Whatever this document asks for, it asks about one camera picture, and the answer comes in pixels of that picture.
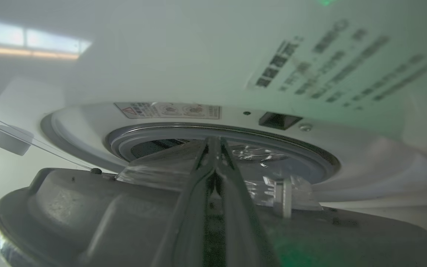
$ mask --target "warning triangle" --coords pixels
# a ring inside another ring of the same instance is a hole
[[[136,112],[134,112],[134,110],[132,108],[123,108],[122,111],[127,112],[127,113],[131,113],[133,115],[137,115]]]

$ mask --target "green light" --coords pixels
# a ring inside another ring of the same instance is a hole
[[[319,3],[325,7],[327,7],[328,5],[332,4],[333,2],[335,2],[336,0],[318,0]]]

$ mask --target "washing machine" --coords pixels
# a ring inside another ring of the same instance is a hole
[[[427,205],[427,1],[0,1],[1,132],[113,174],[222,136],[320,202]]]

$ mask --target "gray plastic housing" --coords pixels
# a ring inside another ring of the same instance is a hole
[[[42,169],[4,196],[2,257],[13,267],[151,266],[179,194],[113,177]],[[256,211],[282,266],[427,267],[427,232],[409,223],[330,208],[289,219]]]

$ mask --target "orange light strip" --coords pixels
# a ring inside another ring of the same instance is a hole
[[[78,55],[76,54],[32,51],[32,50],[25,50],[25,49],[0,48],[0,54],[9,55],[9,56],[34,56],[34,57],[43,57],[46,59],[72,59],[72,60],[78,59]]]

